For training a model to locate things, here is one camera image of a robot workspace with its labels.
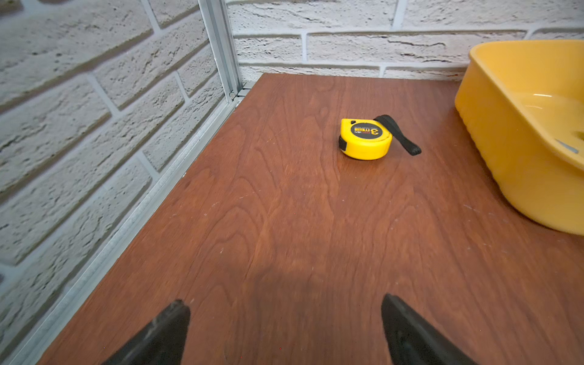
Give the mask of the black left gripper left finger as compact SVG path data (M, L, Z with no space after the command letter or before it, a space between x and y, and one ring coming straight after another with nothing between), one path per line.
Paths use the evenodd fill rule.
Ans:
M181 364L190 309L173 301L103 364Z

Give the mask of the yellow plastic storage box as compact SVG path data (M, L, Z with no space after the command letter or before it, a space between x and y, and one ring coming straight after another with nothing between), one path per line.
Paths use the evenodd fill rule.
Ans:
M583 42L483 43L455 106L503 196L548 228L583 233Z

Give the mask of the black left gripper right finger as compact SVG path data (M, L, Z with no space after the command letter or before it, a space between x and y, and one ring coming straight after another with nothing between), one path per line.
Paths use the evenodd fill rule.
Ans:
M475 363L400 297L386 294L381 315L392 363Z

